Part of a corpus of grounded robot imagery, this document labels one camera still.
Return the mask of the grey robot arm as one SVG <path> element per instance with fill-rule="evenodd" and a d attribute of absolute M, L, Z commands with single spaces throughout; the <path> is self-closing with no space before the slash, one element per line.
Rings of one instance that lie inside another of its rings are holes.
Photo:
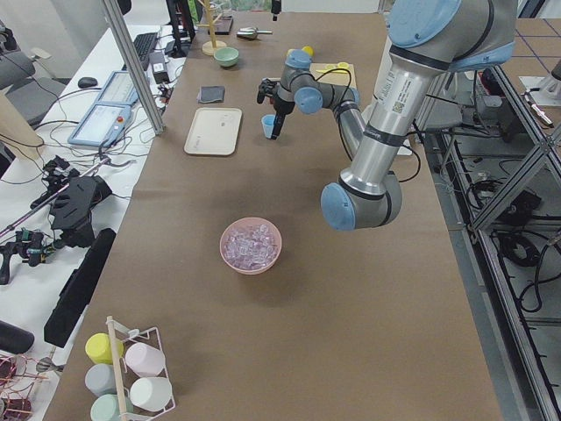
<path fill-rule="evenodd" d="M 445 72 L 480 70 L 510 59 L 515 47 L 515 1 L 397 1 L 387 21 L 391 66 L 364 119 L 358 93 L 320 82 L 302 50 L 285 59 L 277 81 L 259 85 L 257 101 L 270 98 L 277 138 L 293 109 L 333 112 L 345 150 L 352 158 L 337 182 L 321 194 L 326 222 L 339 231 L 392 222 L 402 194 L 390 167 L 408 135 L 433 81 Z"/>

